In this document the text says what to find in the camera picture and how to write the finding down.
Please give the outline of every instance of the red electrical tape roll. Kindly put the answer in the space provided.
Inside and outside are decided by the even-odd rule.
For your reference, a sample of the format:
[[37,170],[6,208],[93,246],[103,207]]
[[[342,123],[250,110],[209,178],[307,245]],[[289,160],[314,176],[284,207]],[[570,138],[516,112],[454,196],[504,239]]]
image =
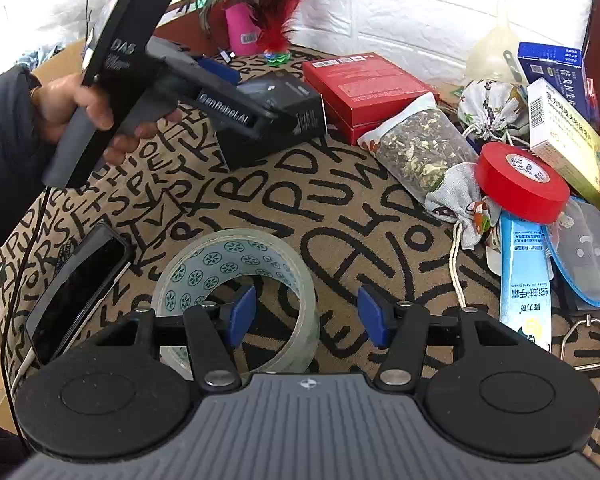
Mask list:
[[530,152],[488,142],[482,147],[475,177],[482,190],[524,220],[551,224],[569,199],[569,186]]

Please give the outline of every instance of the smartphone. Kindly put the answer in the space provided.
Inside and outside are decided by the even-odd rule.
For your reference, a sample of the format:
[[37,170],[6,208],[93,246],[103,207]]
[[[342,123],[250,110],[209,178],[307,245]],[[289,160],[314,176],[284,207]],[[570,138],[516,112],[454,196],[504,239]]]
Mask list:
[[41,365],[75,342],[133,256],[131,244],[108,224],[94,225],[27,317],[25,330]]

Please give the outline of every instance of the black circular pad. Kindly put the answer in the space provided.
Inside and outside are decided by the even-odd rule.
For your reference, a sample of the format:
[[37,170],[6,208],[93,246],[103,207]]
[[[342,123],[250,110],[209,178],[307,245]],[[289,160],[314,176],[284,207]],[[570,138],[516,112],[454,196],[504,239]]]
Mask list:
[[524,340],[472,347],[433,376],[424,402],[447,438],[500,460],[581,450],[600,412],[584,374]]
[[492,408],[508,413],[533,413],[555,399],[551,383],[524,372],[501,372],[483,379],[480,396]]
[[27,436],[74,460],[150,449],[173,435],[189,408],[187,381],[133,346],[68,352],[29,378],[16,399]]

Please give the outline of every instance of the metal hook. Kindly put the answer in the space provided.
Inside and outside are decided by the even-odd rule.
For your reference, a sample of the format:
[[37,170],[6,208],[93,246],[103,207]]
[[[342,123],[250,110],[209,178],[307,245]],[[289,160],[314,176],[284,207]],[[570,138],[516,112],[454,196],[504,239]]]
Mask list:
[[[575,323],[570,328],[570,330],[562,338],[562,346],[560,348],[560,361],[564,361],[564,349],[566,348],[567,339],[570,338],[571,334],[573,334],[580,325],[585,324],[588,328],[590,328],[593,323],[598,323],[600,325],[600,320],[598,318],[591,317],[591,314],[587,314],[587,317],[585,319],[579,320],[577,323]],[[573,368],[576,370],[580,370],[580,371],[582,371],[582,370],[598,370],[600,368],[600,362],[592,363],[590,365],[574,366]]]

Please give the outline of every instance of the phone screen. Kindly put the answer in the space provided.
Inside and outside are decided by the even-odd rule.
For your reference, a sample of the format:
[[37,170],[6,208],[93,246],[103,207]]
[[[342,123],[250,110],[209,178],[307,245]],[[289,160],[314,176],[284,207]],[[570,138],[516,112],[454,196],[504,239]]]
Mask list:
[[94,227],[97,232],[69,257],[27,319],[27,333],[41,364],[51,360],[72,326],[88,314],[98,299],[94,295],[115,277],[112,272],[125,257],[125,245],[107,230]]

